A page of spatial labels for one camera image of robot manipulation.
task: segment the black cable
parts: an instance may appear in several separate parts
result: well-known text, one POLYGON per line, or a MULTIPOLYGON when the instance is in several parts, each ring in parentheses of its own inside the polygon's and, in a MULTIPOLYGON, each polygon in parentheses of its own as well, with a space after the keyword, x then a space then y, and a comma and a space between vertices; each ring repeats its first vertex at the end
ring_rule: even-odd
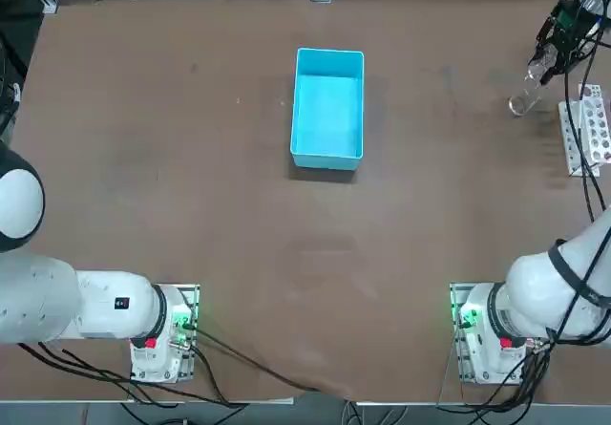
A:
POLYGON ((356 419, 359 421, 359 425, 363 425, 363 419, 361 418, 361 415, 359 414, 359 412, 356 410, 356 406, 352 404, 352 401, 348 402, 348 406, 352 408, 354 415, 356 415, 356 419))
MULTIPOLYGON (((405 414, 407 413, 407 411, 408 411, 408 407, 407 407, 407 406, 404 406, 404 407, 403 407, 403 411, 401 411, 401 413, 400 413, 400 414, 397 416, 397 418, 395 418, 395 419, 394 419, 394 421, 393 421, 393 422, 391 422, 389 425, 397 425, 397 424, 398 424, 398 423, 399 423, 399 422, 400 422, 400 421, 403 419, 403 417, 405 417, 405 414)), ((381 425, 381 424, 382 424, 382 422, 383 422, 384 420, 386 420, 388 417, 390 417, 390 415, 385 415, 385 416, 382 418, 382 420, 380 420, 380 422, 378 423, 378 425, 381 425)))
POLYGON ((117 376, 117 380, 114 379, 108 379, 105 377, 101 377, 101 376, 96 376, 96 375, 92 375, 89 374, 87 372, 81 372, 81 371, 77 371, 77 370, 73 370, 71 368, 66 368, 65 366, 62 366, 60 364, 57 364, 47 358, 45 358, 43 355, 41 355, 40 353, 38 353, 37 351, 35 351, 34 349, 32 349, 30 346, 26 345, 26 344, 17 344, 19 346, 19 348, 21 348, 23 351, 26 351, 29 355, 31 355, 32 357, 34 357, 35 359, 37 359, 38 361, 40 361, 41 363, 44 363, 47 366, 50 366, 51 368, 55 368, 59 371, 63 371, 63 372, 67 372, 70 374, 74 374, 86 379, 92 379, 92 380, 97 380, 99 382, 110 382, 110 383, 116 383, 116 382, 120 382, 121 384, 131 384, 131 385, 143 385, 143 386, 147 386, 150 387, 152 389, 157 389, 157 390, 162 390, 164 392, 168 392, 168 393, 175 393, 178 394, 180 396, 185 396, 188 398, 194 398, 194 399, 198 399, 200 401, 206 401, 209 403, 214 403, 214 404, 220 404, 222 406, 225 407, 230 407, 230 408, 239 408, 242 405, 239 404, 224 404, 221 401, 212 399, 212 398, 206 398, 205 396, 201 396, 199 394, 195 394, 195 393, 189 393, 189 392, 183 392, 181 390, 178 389, 173 389, 171 387, 166 387, 165 385, 162 384, 158 384, 158 383, 154 383, 154 382, 144 382, 141 380, 135 380, 135 379, 127 379, 123 376, 120 376, 120 374, 116 374, 114 373, 114 375, 117 376))
MULTIPOLYGON (((589 41, 589 42, 592 42, 592 43, 595 43, 595 42, 596 42, 596 39, 591 38, 591 37, 589 37, 589 36, 586 36, 586 37, 585 37, 585 38, 583 38, 583 39, 584 39, 585 41, 589 41)), ((599 46, 602 46, 602 47, 604 47, 604 48, 611 49, 611 45, 610 45, 609 43, 604 43, 603 41, 600 41, 600 42, 599 42, 599 46)))
MULTIPOLYGON (((575 21, 578 20, 579 18, 579 13, 583 8, 583 3, 585 2, 585 0, 583 0, 581 2, 581 6, 578 9, 578 12, 576 13, 576 17, 575 17, 575 21)), ((604 22, 606 22, 606 13, 608 10, 608 6, 609 6, 609 1, 606 0, 605 1, 605 7, 604 7, 604 13, 603 13, 603 20, 600 23, 600 32, 597 35, 597 40, 599 40, 599 37, 601 38, 601 34, 603 32, 603 28, 604 28, 604 22)), ((575 31, 572 32, 572 36, 570 38, 570 40, 572 41, 575 38, 575 31)), ((595 42, 595 46, 592 49, 592 52, 590 55, 596 54, 595 53, 595 49, 598 47, 598 45, 595 42)), ((594 173, 592 172, 592 168, 590 167, 590 164, 587 162, 587 159, 585 157, 585 154, 583 153, 583 148, 581 146, 581 139, 580 139, 580 134, 578 134, 577 132, 577 128, 575 127, 575 122, 573 120, 573 113, 571 112, 571 103, 570 103, 570 98, 569 98, 569 68, 570 68, 570 63, 571 63, 571 58, 572 58, 572 53, 573 51, 571 51, 569 54, 566 55, 566 65, 564 68, 564 101, 566 104, 566 112, 567 112, 567 117, 569 120, 569 125, 571 127, 571 133, 573 134, 573 139, 576 142, 576 146, 577 149, 579 151, 579 159, 580 159, 580 164, 581 164, 581 178, 584 181, 585 180, 585 172, 587 171, 588 177, 590 179, 590 181, 592 182, 592 185, 594 186, 594 189, 597 193, 597 196, 599 197, 599 202, 600 202, 600 207, 602 208, 602 210, 604 211, 606 209, 606 204, 604 202, 604 197, 602 196, 602 191, 600 191, 600 187, 599 187, 599 183, 596 180, 596 177, 594 176, 594 173)), ((591 67, 591 63, 592 63, 592 59, 590 59, 590 62, 588 63, 588 65, 591 67)), ((587 192, 587 183, 584 185, 584 196, 585 196, 585 200, 586 200, 586 206, 588 208, 588 215, 590 216, 590 220, 594 221, 594 214, 592 212, 592 206, 590 203, 590 199, 589 199, 589 195, 587 192)))
POLYGON ((221 389, 219 388, 217 379, 215 378, 214 374, 212 373, 212 367, 210 366, 208 359, 201 352, 201 350, 198 349, 197 347, 192 347, 191 350, 195 353, 195 355, 198 356, 198 358, 201 360, 201 363, 203 363, 203 366, 206 368, 206 371, 208 372, 208 378, 210 379, 210 384, 212 385, 212 389, 214 390, 214 393, 217 396, 217 399, 219 399, 223 403, 229 403, 229 401, 227 401, 227 398, 225 398, 223 394, 221 393, 221 389))
POLYGON ((211 341, 213 341, 214 343, 218 344, 219 346, 223 347, 224 349, 232 352, 234 355, 240 357, 242 360, 250 363, 252 366, 254 366, 255 368, 258 368, 259 370, 266 372, 267 374, 271 375, 272 377, 274 377, 277 380, 280 380, 281 382, 284 382, 286 385, 289 385, 290 387, 294 387, 295 389, 299 389, 299 390, 303 390, 304 392, 319 392, 318 389, 315 389, 313 387, 308 387, 304 384, 300 384, 298 382, 295 382, 293 380, 290 380, 286 377, 284 377, 281 374, 278 374, 277 372, 271 370, 270 368, 268 368, 265 365, 262 365, 261 363, 259 363, 258 361, 253 360, 252 358, 250 358, 247 355, 244 355, 243 353, 235 350, 234 348, 232 348, 231 346, 229 346, 228 344, 225 344, 224 342, 222 342, 221 340, 219 340, 218 338, 216 338, 215 336, 213 336, 212 334, 209 334, 208 332, 199 329, 193 325, 190 324, 184 324, 182 325, 182 327, 184 329, 187 330, 191 330, 191 331, 196 331, 199 334, 201 334, 202 336, 207 337, 208 339, 210 339, 211 341))
POLYGON ((123 403, 119 403, 119 406, 120 406, 121 408, 123 408, 127 414, 131 415, 131 416, 132 416, 132 418, 133 418, 133 419, 134 419, 136 422, 139 422, 141 425, 151 425, 150 423, 145 422, 145 421, 144 421, 144 420, 142 420, 140 417, 138 417, 136 414, 134 414, 132 411, 130 411, 130 409, 129 409, 127 406, 125 406, 123 403))
POLYGON ((237 409, 236 411, 233 411, 232 413, 226 415, 225 417, 217 420, 216 422, 214 422, 212 425, 221 425, 222 423, 226 422, 227 420, 229 420, 231 417, 233 417, 235 414, 239 414, 241 413, 244 409, 246 409, 248 407, 248 405, 245 405, 242 408, 237 409))
MULTIPOLYGON (((106 377, 106 378, 110 378, 110 376, 113 376, 113 377, 116 377, 118 380, 120 380, 120 379, 128 380, 126 377, 123 377, 120 374, 117 374, 116 372, 107 371, 107 370, 100 370, 98 368, 95 368, 94 366, 90 365, 89 363, 87 363, 86 361, 82 360, 81 358, 79 358, 78 356, 76 356, 75 354, 73 354, 70 351, 63 350, 64 353, 66 353, 68 356, 72 357, 78 363, 74 363, 74 362, 72 362, 70 360, 62 358, 59 355, 56 355, 55 353, 50 351, 49 348, 44 343, 42 343, 42 342, 38 343, 38 347, 40 347, 43 350, 43 352, 45 352, 51 359, 53 359, 53 360, 55 360, 55 361, 57 361, 59 363, 63 363, 65 365, 73 366, 75 368, 80 368, 80 369, 83 369, 83 370, 86 370, 86 371, 90 371, 90 372, 96 372, 96 373, 98 373, 101 376, 106 377)), ((178 406, 178 404, 175 404, 175 405, 160 404, 160 403, 156 402, 139 385, 135 385, 134 387, 142 394, 142 396, 144 396, 148 400, 148 402, 144 402, 140 398, 138 398, 133 392, 130 392, 129 389, 123 387, 119 382, 115 381, 113 383, 117 387, 119 387, 121 390, 126 392, 128 396, 132 397, 139 404, 146 404, 146 405, 157 406, 158 408, 161 408, 161 409, 174 409, 174 408, 176 408, 178 406)))

